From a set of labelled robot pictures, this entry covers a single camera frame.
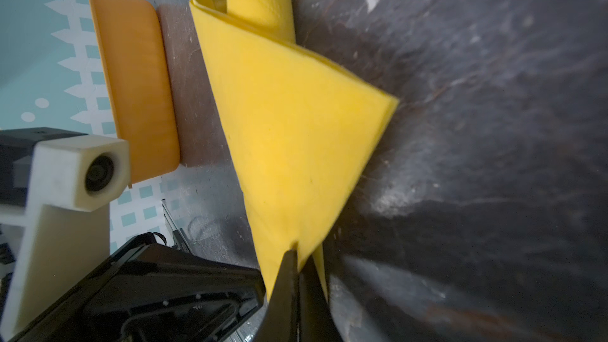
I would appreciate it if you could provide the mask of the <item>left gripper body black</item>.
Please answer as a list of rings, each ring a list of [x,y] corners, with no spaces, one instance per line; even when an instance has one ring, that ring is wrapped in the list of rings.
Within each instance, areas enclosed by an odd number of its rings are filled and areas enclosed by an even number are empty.
[[[264,303],[261,273],[133,237],[14,341],[224,341]]]

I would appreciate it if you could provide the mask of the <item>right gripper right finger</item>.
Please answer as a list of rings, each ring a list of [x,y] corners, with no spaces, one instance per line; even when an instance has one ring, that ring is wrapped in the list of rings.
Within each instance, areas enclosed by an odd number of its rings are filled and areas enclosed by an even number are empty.
[[[301,342],[342,342],[329,311],[312,257],[299,273],[299,340]]]

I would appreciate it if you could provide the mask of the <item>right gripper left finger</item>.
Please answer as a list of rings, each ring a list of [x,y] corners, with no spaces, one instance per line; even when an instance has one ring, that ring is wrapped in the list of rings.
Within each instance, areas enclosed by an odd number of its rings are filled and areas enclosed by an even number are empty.
[[[295,342],[299,327],[299,272],[296,250],[283,255],[264,319],[254,342]]]

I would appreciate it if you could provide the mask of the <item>yellow plastic utensil tray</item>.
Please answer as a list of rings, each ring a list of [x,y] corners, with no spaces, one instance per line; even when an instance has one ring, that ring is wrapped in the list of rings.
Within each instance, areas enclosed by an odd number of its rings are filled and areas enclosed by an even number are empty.
[[[130,148],[131,183],[173,172],[181,150],[155,8],[146,0],[89,0],[117,136]]]

